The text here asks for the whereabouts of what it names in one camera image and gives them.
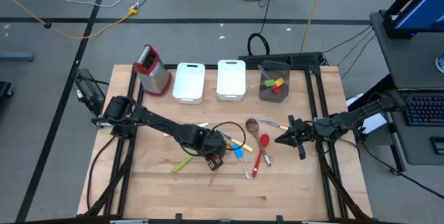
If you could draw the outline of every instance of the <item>spoon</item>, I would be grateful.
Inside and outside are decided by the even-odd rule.
[[[246,122],[246,127],[249,133],[251,133],[255,138],[257,143],[259,144],[259,147],[261,148],[262,154],[264,155],[265,162],[268,166],[271,166],[270,158],[268,158],[268,155],[265,152],[265,148],[262,146],[261,141],[259,140],[259,124],[255,119],[249,119]]]
[[[261,136],[261,144],[265,148],[268,143],[270,143],[270,137],[267,134],[263,134]],[[262,156],[262,150],[259,151],[259,154],[257,154],[256,164],[255,168],[253,169],[253,177],[256,177],[257,171],[259,170],[259,164],[261,162],[261,156]]]

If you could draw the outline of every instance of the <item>keyboard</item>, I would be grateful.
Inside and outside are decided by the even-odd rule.
[[[243,60],[247,67],[257,67],[264,60],[285,62],[292,69],[303,68],[308,65],[322,65],[325,62],[321,52],[241,56],[238,60]]]
[[[444,126],[444,93],[403,94],[404,117],[410,126]]]

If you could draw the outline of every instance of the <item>wooden table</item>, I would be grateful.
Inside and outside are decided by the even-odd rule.
[[[108,89],[107,104],[112,96],[126,95],[130,80],[130,65],[116,65]],[[346,111],[344,93],[337,67],[321,67],[325,97],[329,113]],[[179,104],[172,97],[171,86],[162,97],[144,95],[143,105],[149,110],[179,123],[210,123],[211,128],[224,121],[234,121],[245,126],[249,118],[268,119],[283,125],[287,116],[311,120],[307,84],[303,71],[292,71],[289,96],[282,103],[259,100],[259,87],[248,88],[242,101],[220,101],[216,95],[217,70],[206,70],[203,102],[200,105]],[[258,70],[247,71],[247,85],[258,83]],[[316,99],[316,79],[312,76]],[[138,84],[136,82],[135,98]],[[322,116],[317,100],[318,115]],[[242,140],[241,131],[235,126],[222,129],[235,139]],[[110,139],[111,128],[97,133],[92,159]],[[234,219],[275,220],[283,215],[286,221],[326,221],[327,210],[321,182],[321,171],[314,150],[314,143],[304,144],[307,159],[299,160],[297,149],[276,144],[273,140],[284,131],[259,124],[259,134],[267,133],[271,138],[267,152],[272,166],[262,161],[254,180],[247,180],[234,154],[224,157],[224,165],[208,186],[212,172],[202,157],[194,158],[177,174],[173,166],[187,155],[171,137],[149,127],[140,127],[137,133],[133,166],[131,169],[124,218],[167,218],[182,213],[184,219]],[[344,139],[354,142],[351,133]],[[259,150],[253,136],[247,133],[247,144],[255,150],[244,152],[244,162],[253,170]],[[107,148],[94,167],[92,181],[92,203],[102,194],[110,179],[116,142]],[[356,148],[343,141],[336,142],[336,153],[343,186],[361,209],[371,216],[366,185]],[[86,212],[86,185],[80,199],[78,213]],[[115,191],[113,210],[116,212],[120,187]],[[335,214],[339,217],[337,194],[332,188]]]

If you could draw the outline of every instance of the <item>wooden spoon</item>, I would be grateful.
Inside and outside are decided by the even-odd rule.
[[[265,152],[265,148],[262,146],[261,141],[259,140],[259,124],[255,119],[249,119],[246,122],[246,127],[249,133],[251,133],[255,138],[257,143],[259,144],[259,147],[262,150],[262,155],[264,156],[265,162],[268,166],[271,166],[270,158],[268,158],[268,155]]]

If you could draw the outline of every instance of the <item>concrete floor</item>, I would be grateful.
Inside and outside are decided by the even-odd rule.
[[[57,20],[66,23],[54,23],[54,26],[73,35],[83,34],[92,11],[91,6],[61,0],[19,1],[39,16],[62,18]],[[103,0],[103,3],[114,1]],[[311,26],[304,51],[324,51],[352,37],[366,27],[370,12],[387,9],[393,1],[320,0],[314,18],[325,21],[323,24],[314,22]],[[307,19],[313,2],[271,0],[268,18]],[[133,0],[127,0],[113,8],[101,8],[92,32],[103,28],[106,19],[124,16],[132,4]],[[6,223],[17,217],[80,41],[60,37],[40,24],[31,23],[28,15],[10,0],[0,0],[0,8],[7,8],[0,11],[0,49],[32,51],[36,56],[35,62],[0,63],[0,80],[12,82],[15,88],[15,95],[5,106],[0,123],[0,223]],[[260,29],[260,24],[252,24],[249,19],[261,19],[264,11],[256,3],[239,0],[148,0],[135,18],[153,21],[120,24],[91,39],[80,67],[89,69],[98,80],[108,80],[113,65],[131,64],[146,43],[155,46],[165,63],[215,64],[222,58],[236,59],[247,55],[247,38]],[[80,23],[68,23],[70,19]],[[154,21],[156,19],[177,21]],[[208,24],[185,24],[186,20],[182,19],[218,20]],[[239,21],[229,24],[229,19]],[[263,35],[271,45],[271,53],[299,51],[305,25],[298,20],[295,22],[265,25]],[[328,53],[330,64],[337,64],[357,41],[359,38]],[[359,51],[360,48],[355,49],[342,63],[342,74]],[[261,44],[254,42],[253,53],[262,52]],[[344,78],[345,95],[350,97],[366,91],[387,73],[379,45],[373,40]],[[28,221],[75,216],[96,133],[90,119],[91,113],[71,92]],[[388,146],[372,145],[372,139],[388,138],[384,133],[370,136],[368,147],[393,164]],[[404,223],[437,223],[444,218],[442,200],[391,175],[365,151],[361,152],[361,165],[375,217]],[[442,166],[407,165],[407,175],[444,193]]]

